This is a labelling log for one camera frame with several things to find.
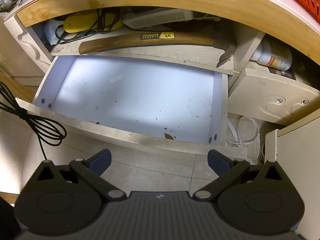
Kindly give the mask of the white right drawer front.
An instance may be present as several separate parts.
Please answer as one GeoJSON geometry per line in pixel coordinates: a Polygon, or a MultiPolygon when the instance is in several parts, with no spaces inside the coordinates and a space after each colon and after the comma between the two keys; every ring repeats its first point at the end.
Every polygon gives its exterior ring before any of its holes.
{"type": "Polygon", "coordinates": [[[319,109],[319,90],[287,77],[245,68],[229,90],[229,113],[290,125],[319,109]]]}

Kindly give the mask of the grey flat device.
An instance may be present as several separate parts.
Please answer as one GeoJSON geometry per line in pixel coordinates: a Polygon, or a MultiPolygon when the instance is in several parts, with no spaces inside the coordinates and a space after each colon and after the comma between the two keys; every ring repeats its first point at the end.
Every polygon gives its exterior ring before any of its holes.
{"type": "Polygon", "coordinates": [[[154,25],[189,21],[193,18],[194,12],[192,10],[157,8],[137,14],[127,13],[123,16],[123,23],[132,29],[141,29],[154,25]]]}

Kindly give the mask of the yellow shoe dryer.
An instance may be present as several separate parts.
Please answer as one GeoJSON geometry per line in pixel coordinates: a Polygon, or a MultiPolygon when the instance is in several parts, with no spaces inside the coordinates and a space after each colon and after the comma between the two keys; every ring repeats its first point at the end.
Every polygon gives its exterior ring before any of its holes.
{"type": "Polygon", "coordinates": [[[67,16],[63,22],[63,29],[67,33],[116,30],[122,26],[123,22],[119,15],[103,9],[77,12],[67,16]]]}

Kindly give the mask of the white drawer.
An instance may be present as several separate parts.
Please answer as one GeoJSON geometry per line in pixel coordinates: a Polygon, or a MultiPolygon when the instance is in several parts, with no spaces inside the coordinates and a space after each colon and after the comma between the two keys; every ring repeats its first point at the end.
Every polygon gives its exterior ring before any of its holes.
{"type": "Polygon", "coordinates": [[[319,90],[287,77],[245,68],[229,90],[229,113],[290,125],[319,109],[319,90]]]}
{"type": "Polygon", "coordinates": [[[152,153],[206,155],[227,147],[227,75],[161,61],[111,56],[60,56],[45,74],[30,113],[69,131],[152,153]]]}
{"type": "Polygon", "coordinates": [[[178,63],[186,66],[221,72],[239,76],[254,51],[259,46],[265,33],[251,27],[239,25],[231,28],[231,34],[236,40],[234,54],[222,66],[218,67],[222,49],[201,45],[167,45],[150,47],[119,48],[90,53],[92,56],[118,56],[135,59],[147,59],[178,63]]]}

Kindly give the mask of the light blue cloth bag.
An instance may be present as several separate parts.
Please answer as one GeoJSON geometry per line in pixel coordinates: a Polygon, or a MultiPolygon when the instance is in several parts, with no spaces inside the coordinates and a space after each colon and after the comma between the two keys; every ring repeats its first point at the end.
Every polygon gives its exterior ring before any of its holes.
{"type": "Polygon", "coordinates": [[[55,19],[48,20],[44,26],[44,34],[50,45],[56,45],[63,34],[63,21],[55,19]]]}

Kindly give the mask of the white plastic bottle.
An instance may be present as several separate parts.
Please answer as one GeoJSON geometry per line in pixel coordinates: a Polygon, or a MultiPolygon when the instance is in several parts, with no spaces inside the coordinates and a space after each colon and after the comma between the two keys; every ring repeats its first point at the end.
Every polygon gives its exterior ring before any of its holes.
{"type": "Polygon", "coordinates": [[[291,67],[292,59],[291,50],[287,45],[273,38],[263,38],[250,61],[277,70],[287,71],[291,67]]]}

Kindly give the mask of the white carved cabinet panel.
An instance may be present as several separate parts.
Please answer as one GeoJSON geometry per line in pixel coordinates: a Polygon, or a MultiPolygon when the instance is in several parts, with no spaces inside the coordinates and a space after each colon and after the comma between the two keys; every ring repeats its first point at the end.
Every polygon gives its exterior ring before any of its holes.
{"type": "Polygon", "coordinates": [[[6,18],[4,26],[33,63],[46,74],[54,57],[44,46],[33,28],[25,27],[16,15],[6,18]]]}

